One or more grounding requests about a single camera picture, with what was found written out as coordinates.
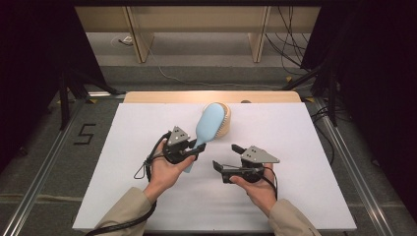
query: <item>person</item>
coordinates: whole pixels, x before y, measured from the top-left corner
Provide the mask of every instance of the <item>person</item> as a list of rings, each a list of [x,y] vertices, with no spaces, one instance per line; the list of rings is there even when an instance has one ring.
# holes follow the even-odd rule
[[[163,143],[161,143],[156,152],[161,153]],[[169,163],[164,157],[156,158],[151,165],[151,178],[148,185],[143,191],[139,188],[132,187],[99,221],[96,228],[107,227],[124,222],[131,221],[146,214],[151,205],[167,189],[174,186],[181,173],[195,160],[195,156],[189,156],[178,164]],[[272,169],[271,163],[266,163],[265,167]],[[265,170],[265,177],[272,183],[274,176],[271,170]],[[243,190],[251,199],[252,203],[257,206],[267,217],[268,224],[277,236],[304,236],[304,235],[321,235],[307,217],[290,201],[275,198],[274,189],[265,180],[257,183],[246,182],[239,176],[232,176],[230,181]],[[142,222],[133,227],[105,233],[105,236],[143,235],[146,222]]]

